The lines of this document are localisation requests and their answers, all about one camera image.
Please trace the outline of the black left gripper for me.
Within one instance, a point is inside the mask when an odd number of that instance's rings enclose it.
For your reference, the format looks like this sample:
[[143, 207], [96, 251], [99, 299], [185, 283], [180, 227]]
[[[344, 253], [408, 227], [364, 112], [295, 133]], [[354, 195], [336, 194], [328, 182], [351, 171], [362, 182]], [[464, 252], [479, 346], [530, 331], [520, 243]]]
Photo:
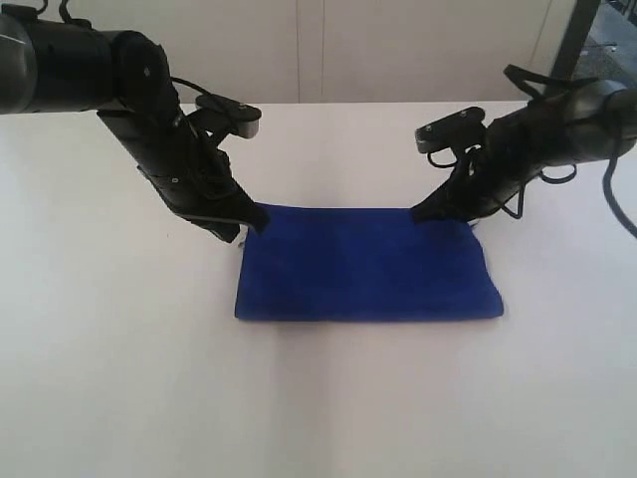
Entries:
[[219, 141], [195, 127], [177, 99], [143, 102], [134, 107], [98, 111], [99, 119], [136, 162], [173, 214], [234, 242], [242, 224], [261, 234], [270, 223], [232, 176]]

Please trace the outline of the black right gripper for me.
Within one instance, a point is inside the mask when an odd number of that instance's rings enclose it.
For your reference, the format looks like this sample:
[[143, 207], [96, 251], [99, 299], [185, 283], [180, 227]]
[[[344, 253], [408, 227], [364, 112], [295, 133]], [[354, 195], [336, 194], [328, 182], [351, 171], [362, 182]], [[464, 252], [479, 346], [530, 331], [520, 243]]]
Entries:
[[414, 223], [489, 217], [504, 211], [520, 219], [526, 185], [539, 175], [530, 130], [514, 117], [494, 120], [483, 147], [471, 159], [473, 172], [463, 173], [452, 186], [443, 183], [410, 209]]

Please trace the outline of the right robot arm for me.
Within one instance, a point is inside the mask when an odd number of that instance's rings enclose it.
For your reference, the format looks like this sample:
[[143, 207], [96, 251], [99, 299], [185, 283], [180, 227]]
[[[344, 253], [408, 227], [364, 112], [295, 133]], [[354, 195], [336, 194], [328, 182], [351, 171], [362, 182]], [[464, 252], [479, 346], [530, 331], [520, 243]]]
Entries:
[[622, 156], [636, 143], [636, 92], [593, 81], [484, 124], [470, 107], [417, 129], [418, 150], [449, 149], [450, 176], [411, 209], [414, 222], [470, 222], [502, 210], [550, 167]]

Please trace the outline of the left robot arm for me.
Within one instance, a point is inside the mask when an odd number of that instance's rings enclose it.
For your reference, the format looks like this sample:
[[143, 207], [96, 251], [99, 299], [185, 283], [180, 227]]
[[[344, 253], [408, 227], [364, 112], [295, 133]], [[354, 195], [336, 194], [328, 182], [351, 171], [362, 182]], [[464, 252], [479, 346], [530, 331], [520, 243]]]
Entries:
[[262, 113], [174, 77], [163, 48], [140, 32], [99, 31], [44, 7], [1, 6], [1, 112], [94, 112], [176, 216], [231, 243], [270, 217], [235, 180], [220, 143], [256, 135]]

